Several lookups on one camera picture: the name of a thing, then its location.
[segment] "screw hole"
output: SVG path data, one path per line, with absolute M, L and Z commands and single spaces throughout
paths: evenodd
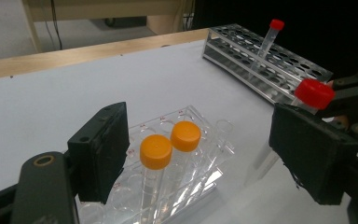
M 300 66 L 303 67 L 303 68 L 306 68 L 306 69 L 310 69 L 309 66 L 307 66 L 306 64 L 303 64 L 303 63 L 301 63 Z
M 284 58 L 287 58 L 287 57 L 288 57 L 287 54 L 284 54 L 284 53 L 282 53 L 282 52 L 280 52 L 279 55 L 281 55 L 281 56 L 284 57 Z
M 322 73 L 316 70 L 312 70 L 312 73 L 315 74 L 316 76 L 321 76 Z
M 274 82 L 274 83 L 279 83 L 279 79 L 277 79 L 276 77 L 272 77 L 270 79 L 270 81 Z
M 269 73 L 267 73 L 266 71 L 261 71 L 260 75 L 263 76 L 263 77 L 268 77 Z
M 50 165 L 54 162 L 54 157 L 47 155 L 47 156 L 42 156 L 37 158 L 36 160 L 34 160 L 34 165 L 35 166 L 47 166 Z
M 298 63 L 298 60 L 294 59 L 294 58 L 290 58 L 290 61 L 292 61 L 293 63 Z

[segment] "test tube rack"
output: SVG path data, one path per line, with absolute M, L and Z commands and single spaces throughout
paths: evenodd
M 304 78 L 327 82 L 332 72 L 277 44 L 265 58 L 257 56 L 264 38 L 238 24 L 209 29 L 202 57 L 215 63 L 262 95 L 272 104 L 290 104 L 294 90 Z
M 167 223 L 170 218 L 182 213 L 189 206 L 212 192 L 216 187 L 215 180 L 223 174 L 219 167 L 233 156 L 234 146 L 226 142 L 226 145 L 219 150 L 214 166 L 206 170 L 203 161 L 205 155 L 215 143 L 214 126 L 194 106 L 189 105 L 129 128 L 130 146 L 127 150 L 124 171 L 111 189 L 107 203 L 105 205 L 101 203 L 81 203 L 76 198 L 79 219 L 82 224 L 140 223 L 142 213 L 153 209 L 153 207 L 150 207 L 141 210 L 142 164 L 139 160 L 140 145 L 143 139 L 150 134 L 157 133 L 170 138 L 173 125 L 182 120 L 192 121 L 200 127 L 200 143 L 192 153 L 181 187 L 170 195 L 158 198 L 154 208 L 158 208 L 158 205 L 171 195 L 176 195 L 171 215 L 161 222 Z

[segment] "table surface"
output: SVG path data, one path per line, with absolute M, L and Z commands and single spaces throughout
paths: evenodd
M 187 105 L 234 124 L 235 156 L 217 188 L 172 223 L 348 223 L 340 206 L 320 206 L 278 161 L 244 186 L 248 165 L 269 137 L 272 105 L 201 57 L 206 30 L 0 60 L 0 189 L 21 165 L 67 140 L 106 105 L 125 101 L 129 125 Z

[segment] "floor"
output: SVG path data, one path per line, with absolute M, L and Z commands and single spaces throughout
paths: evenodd
M 117 19 L 113 27 L 107 26 L 104 20 L 58 21 L 58 30 L 62 48 L 72 49 L 155 35 L 145 23 L 145 18 Z M 60 48 L 51 21 L 36 22 L 35 27 L 43 51 Z M 21 0 L 0 0 L 0 59 L 34 53 Z

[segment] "white table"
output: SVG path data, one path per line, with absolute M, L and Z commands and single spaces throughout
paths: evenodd
M 18 181 L 36 154 L 67 149 L 67 140 L 99 109 L 125 101 L 129 125 L 186 105 L 211 123 L 229 119 L 235 157 L 217 189 L 172 223 L 348 223 L 346 208 L 320 206 L 297 189 L 278 161 L 245 188 L 246 169 L 269 137 L 273 107 L 235 77 L 201 58 L 203 41 L 118 55 L 0 78 L 0 189 Z

